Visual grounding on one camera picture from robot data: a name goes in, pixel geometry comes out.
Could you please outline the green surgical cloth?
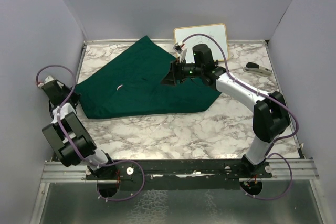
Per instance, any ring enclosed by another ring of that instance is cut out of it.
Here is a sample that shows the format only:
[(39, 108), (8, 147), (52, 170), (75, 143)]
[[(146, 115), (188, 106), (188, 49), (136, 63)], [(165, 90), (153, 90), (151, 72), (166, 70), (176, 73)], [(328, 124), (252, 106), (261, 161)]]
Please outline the green surgical cloth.
[(76, 85), (85, 116), (103, 120), (207, 110), (220, 92), (204, 86), (200, 79), (177, 86), (160, 84), (173, 60), (174, 56), (144, 36)]

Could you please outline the white board with frame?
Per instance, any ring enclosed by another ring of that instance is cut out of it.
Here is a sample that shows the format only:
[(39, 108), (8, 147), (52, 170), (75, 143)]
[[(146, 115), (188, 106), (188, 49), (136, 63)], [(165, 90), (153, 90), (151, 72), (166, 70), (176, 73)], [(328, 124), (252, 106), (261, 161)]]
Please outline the white board with frame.
[[(178, 42), (180, 44), (186, 37), (193, 34), (206, 34), (214, 39), (222, 48), (225, 54), (225, 59), (229, 60), (226, 26), (223, 23), (176, 28), (174, 29), (175, 42)], [(212, 51), (213, 59), (218, 60), (219, 62), (224, 61), (224, 57), (220, 52), (220, 49), (211, 39), (205, 36), (194, 36), (188, 39), (183, 47), (187, 49), (185, 57), (187, 63), (194, 63), (192, 48), (198, 44), (208, 45), (208, 47)]]

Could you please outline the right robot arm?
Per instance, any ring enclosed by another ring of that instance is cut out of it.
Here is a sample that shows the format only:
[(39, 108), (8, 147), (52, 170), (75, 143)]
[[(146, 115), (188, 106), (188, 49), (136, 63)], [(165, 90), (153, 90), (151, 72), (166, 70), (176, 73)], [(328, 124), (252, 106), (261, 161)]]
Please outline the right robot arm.
[(241, 159), (241, 171), (246, 177), (254, 177), (266, 159), (271, 145), (290, 125), (290, 116), (283, 95), (268, 93), (246, 84), (232, 76), (227, 69), (213, 59), (206, 44), (192, 48), (194, 62), (187, 63), (185, 52), (170, 63), (161, 84), (175, 86), (187, 79), (200, 78), (205, 86), (231, 96), (253, 113), (254, 139)]

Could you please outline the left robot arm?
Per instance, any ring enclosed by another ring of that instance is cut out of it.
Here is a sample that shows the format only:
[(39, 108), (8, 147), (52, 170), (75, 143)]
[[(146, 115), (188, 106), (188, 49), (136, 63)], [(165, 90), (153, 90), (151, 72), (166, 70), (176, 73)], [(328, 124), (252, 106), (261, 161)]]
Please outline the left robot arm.
[(97, 148), (77, 116), (80, 95), (48, 76), (38, 85), (49, 99), (52, 122), (42, 133), (56, 157), (66, 166), (85, 165), (87, 174), (97, 179), (116, 178), (119, 171), (111, 157)]

